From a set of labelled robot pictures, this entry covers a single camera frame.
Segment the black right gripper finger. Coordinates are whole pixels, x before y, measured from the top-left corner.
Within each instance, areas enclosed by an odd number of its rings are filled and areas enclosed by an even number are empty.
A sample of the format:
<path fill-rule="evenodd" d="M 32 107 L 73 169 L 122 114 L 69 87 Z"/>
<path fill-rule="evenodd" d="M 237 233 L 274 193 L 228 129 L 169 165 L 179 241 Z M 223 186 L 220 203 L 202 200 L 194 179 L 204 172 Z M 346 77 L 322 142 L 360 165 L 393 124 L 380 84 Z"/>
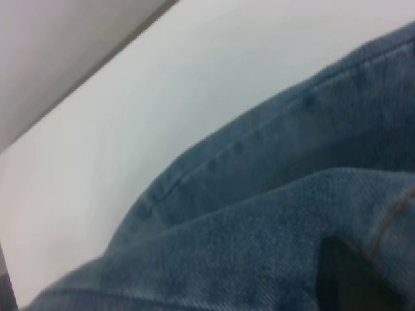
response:
<path fill-rule="evenodd" d="M 404 299 L 372 263 L 336 237 L 320 244 L 316 297 L 319 309 L 325 311 L 405 309 Z"/>

